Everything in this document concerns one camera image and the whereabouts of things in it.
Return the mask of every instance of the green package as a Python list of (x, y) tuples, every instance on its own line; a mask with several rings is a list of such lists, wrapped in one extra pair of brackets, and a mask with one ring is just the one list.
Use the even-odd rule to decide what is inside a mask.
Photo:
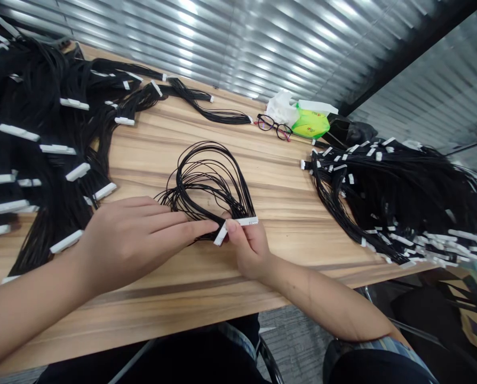
[(294, 134), (316, 140), (329, 130), (328, 118), (324, 113), (300, 109), (299, 103), (296, 108), (299, 111), (299, 120), (292, 126)]

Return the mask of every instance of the metal panel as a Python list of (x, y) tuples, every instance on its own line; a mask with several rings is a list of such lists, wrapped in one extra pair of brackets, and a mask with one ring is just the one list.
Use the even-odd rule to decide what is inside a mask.
[[(477, 142), (477, 11), (350, 115), (442, 153)], [(477, 169), (477, 150), (458, 155)]]
[(267, 100), (339, 105), (449, 0), (0, 0), (0, 13)]

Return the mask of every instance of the wooden table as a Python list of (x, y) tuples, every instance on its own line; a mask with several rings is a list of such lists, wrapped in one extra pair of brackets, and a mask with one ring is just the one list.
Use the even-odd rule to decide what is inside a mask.
[[(130, 61), (90, 47), (86, 56)], [(185, 80), (215, 96), (209, 107), (238, 109), (250, 116), (265, 110), (258, 101)], [(114, 201), (155, 196), (165, 188), (178, 156), (191, 144), (214, 140), (238, 161), (273, 253), (337, 278), (350, 287), (432, 268), (420, 263), (403, 270), (353, 243), (317, 197), (311, 177), (299, 167), (309, 140), (285, 142), (254, 125), (206, 120), (183, 99), (169, 97), (136, 116), (134, 127), (116, 129), (110, 173), (119, 190)], [(216, 208), (208, 199), (209, 207)], [(0, 283), (13, 265), (34, 219), (0, 237)], [(0, 365), (0, 375), (115, 348), (170, 333), (287, 305), (279, 294), (246, 281), (237, 271), (230, 245), (194, 244), (145, 278), (104, 294), (66, 316)]]

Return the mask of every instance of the black eyeglass frame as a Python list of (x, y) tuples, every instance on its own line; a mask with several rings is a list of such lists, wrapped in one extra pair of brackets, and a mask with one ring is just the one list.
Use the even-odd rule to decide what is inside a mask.
[[(272, 125), (270, 125), (270, 123), (267, 123), (265, 120), (263, 120), (263, 116), (265, 117), (268, 117), (269, 119), (271, 119), (272, 121)], [(270, 131), (272, 128), (276, 128), (276, 135), (277, 137), (280, 139), (280, 140), (283, 140), (283, 141), (287, 141), (288, 139), (290, 139), (290, 136), (292, 136), (292, 133), (293, 133), (293, 130), (292, 128), (290, 128), (288, 125), (286, 124), (278, 124), (274, 121), (274, 119), (272, 117), (270, 117), (269, 115), (264, 115), (264, 114), (258, 114), (258, 116), (256, 116), (258, 118), (258, 128), (260, 128), (262, 131)], [(260, 126), (260, 122), (263, 122), (267, 125), (270, 125), (270, 127), (268, 129), (263, 129), (261, 126)], [(280, 126), (284, 126), (287, 128), (288, 131), (285, 131), (283, 133), (283, 131), (281, 131), (281, 136), (280, 136)]]

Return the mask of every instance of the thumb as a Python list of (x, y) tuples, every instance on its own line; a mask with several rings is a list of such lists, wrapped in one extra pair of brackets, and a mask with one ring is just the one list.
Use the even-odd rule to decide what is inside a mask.
[(244, 230), (239, 223), (228, 219), (226, 220), (226, 229), (228, 230), (229, 240), (233, 245), (239, 248), (251, 249), (248, 238), (245, 236)]

